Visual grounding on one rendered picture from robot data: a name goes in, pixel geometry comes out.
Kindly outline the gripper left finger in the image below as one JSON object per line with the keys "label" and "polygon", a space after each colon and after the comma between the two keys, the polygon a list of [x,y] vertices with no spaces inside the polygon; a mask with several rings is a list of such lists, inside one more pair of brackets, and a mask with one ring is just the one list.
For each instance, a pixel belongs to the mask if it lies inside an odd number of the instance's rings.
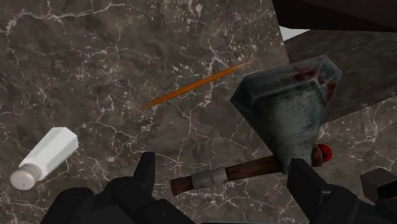
{"label": "gripper left finger", "polygon": [[133,176],[112,179],[101,193],[85,187],[57,195],[40,224],[195,224],[165,199],[152,197],[155,154],[142,154]]}

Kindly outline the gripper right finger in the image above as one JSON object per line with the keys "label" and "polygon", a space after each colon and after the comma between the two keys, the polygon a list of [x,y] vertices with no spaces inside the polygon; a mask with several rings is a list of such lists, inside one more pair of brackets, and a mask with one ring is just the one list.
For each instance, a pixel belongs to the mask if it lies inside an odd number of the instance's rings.
{"label": "gripper right finger", "polygon": [[397,224],[397,175],[378,168],[360,176],[366,203],[328,184],[300,158],[291,160],[287,188],[309,224]]}

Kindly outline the white salt shaker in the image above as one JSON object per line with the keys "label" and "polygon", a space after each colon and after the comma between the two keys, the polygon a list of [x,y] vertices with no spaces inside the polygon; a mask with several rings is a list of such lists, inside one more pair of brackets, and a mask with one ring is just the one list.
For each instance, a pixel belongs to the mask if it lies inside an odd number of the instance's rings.
{"label": "white salt shaker", "polygon": [[30,190],[67,160],[78,147],[78,136],[67,127],[51,128],[10,175],[11,185],[18,190]]}

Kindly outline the orange pencil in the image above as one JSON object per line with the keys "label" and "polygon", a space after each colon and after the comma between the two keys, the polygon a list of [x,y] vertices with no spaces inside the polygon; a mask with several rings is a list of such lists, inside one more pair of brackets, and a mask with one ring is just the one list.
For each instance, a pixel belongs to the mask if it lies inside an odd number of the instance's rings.
{"label": "orange pencil", "polygon": [[151,107],[153,107],[153,106],[155,106],[157,104],[160,104],[162,102],[168,101],[169,99],[172,99],[172,98],[175,98],[175,97],[177,97],[179,95],[185,94],[185,93],[187,93],[187,92],[189,92],[189,91],[191,91],[191,90],[193,90],[195,88],[201,87],[202,85],[210,83],[210,82],[212,82],[214,80],[217,80],[219,78],[222,78],[222,77],[224,77],[226,75],[232,74],[232,73],[234,73],[234,72],[236,72],[236,71],[238,71],[238,70],[240,70],[242,68],[245,68],[246,66],[248,66],[250,64],[251,64],[250,60],[241,62],[240,64],[237,64],[237,65],[234,65],[232,67],[229,67],[229,68],[227,68],[225,70],[222,70],[222,71],[220,71],[218,73],[212,74],[212,75],[210,75],[210,76],[208,76],[206,78],[202,78],[201,80],[198,80],[198,81],[196,81],[194,83],[191,83],[191,84],[189,84],[189,85],[187,85],[185,87],[181,87],[181,88],[179,88],[179,89],[177,89],[175,91],[172,91],[172,92],[170,92],[168,94],[165,94],[165,95],[163,95],[161,97],[158,97],[156,99],[153,99],[150,102],[147,102],[146,104],[142,105],[139,109],[151,108]]}

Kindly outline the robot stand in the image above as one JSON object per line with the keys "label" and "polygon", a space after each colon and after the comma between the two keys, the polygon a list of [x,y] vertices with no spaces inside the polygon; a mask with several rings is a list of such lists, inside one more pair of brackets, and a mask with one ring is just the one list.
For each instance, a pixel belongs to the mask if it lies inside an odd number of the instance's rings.
{"label": "robot stand", "polygon": [[290,29],[397,32],[397,0],[272,0]]}

